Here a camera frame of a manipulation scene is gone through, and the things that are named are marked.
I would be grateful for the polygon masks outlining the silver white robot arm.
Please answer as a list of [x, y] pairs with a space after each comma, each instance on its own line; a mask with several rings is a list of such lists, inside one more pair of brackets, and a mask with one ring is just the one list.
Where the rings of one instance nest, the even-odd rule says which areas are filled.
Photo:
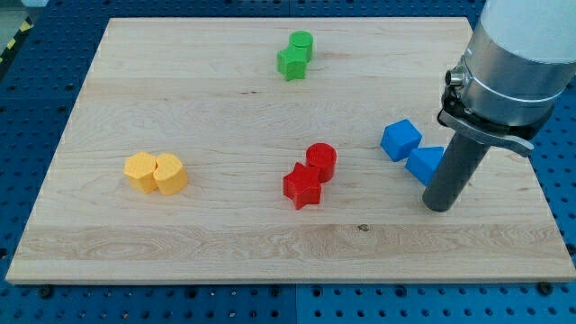
[[575, 76], [575, 0], [488, 0], [445, 75], [438, 120], [525, 157]]

